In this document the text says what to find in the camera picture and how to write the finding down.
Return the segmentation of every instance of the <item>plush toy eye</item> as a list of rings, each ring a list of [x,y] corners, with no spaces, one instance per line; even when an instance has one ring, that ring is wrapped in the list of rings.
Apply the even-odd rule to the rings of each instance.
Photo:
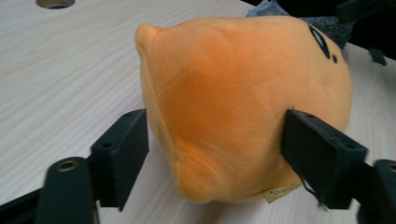
[[[319,47],[323,51],[326,58],[330,59],[330,52],[327,48],[326,40],[324,39],[324,37],[312,26],[309,26],[309,30],[311,31],[312,36],[317,40],[317,43],[319,44]]]

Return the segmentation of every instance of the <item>orange plush toy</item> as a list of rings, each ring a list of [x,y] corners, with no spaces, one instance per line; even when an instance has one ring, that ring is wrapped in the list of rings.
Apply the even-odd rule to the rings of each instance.
[[[300,179],[280,153],[288,108],[347,127],[351,81],[340,49],[288,16],[204,18],[135,36],[148,123],[180,193],[243,203]]]

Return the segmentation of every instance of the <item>wood grain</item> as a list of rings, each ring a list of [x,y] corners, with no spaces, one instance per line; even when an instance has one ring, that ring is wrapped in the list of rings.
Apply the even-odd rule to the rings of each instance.
[[[65,9],[0,1],[0,204],[43,184],[47,168],[87,157],[122,114],[143,107],[134,31],[141,23],[244,17],[241,1],[85,0]],[[354,82],[347,130],[371,149],[368,163],[396,160],[396,62],[378,67],[365,49],[345,50]],[[354,223],[350,211],[324,211],[305,190],[274,203],[189,203],[171,181],[150,135],[150,153],[122,213],[101,209],[102,223]]]

